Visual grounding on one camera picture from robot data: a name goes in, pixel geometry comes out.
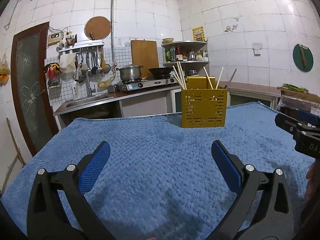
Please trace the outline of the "person's right hand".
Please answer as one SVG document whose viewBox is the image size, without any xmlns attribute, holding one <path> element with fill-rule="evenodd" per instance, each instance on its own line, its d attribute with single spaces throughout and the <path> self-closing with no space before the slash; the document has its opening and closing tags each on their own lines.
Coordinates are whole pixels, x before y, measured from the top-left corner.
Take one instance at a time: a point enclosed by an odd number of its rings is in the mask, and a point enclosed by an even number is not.
<svg viewBox="0 0 320 240">
<path fill-rule="evenodd" d="M 308 183 L 306 186 L 305 200 L 310 201 L 319 187 L 319 160 L 312 163 L 306 174 L 306 179 Z"/>
</svg>

